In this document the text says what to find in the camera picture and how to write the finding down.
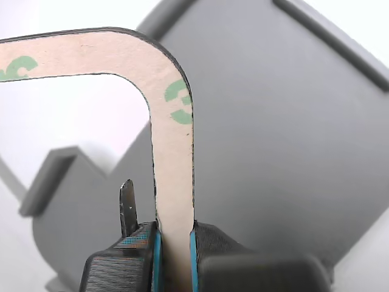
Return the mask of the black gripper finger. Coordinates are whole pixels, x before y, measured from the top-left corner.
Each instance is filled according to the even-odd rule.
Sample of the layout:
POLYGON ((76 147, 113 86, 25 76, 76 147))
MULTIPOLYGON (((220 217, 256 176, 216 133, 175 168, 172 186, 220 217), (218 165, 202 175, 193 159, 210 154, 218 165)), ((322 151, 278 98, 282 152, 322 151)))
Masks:
POLYGON ((193 229, 190 232, 192 291, 199 291, 199 265, 205 258, 236 252, 247 253, 251 250, 228 236, 220 228, 195 220, 193 229))
POLYGON ((133 182, 120 188, 122 237, 86 261, 80 291, 158 292, 163 290, 162 237, 157 222, 139 224, 133 182))

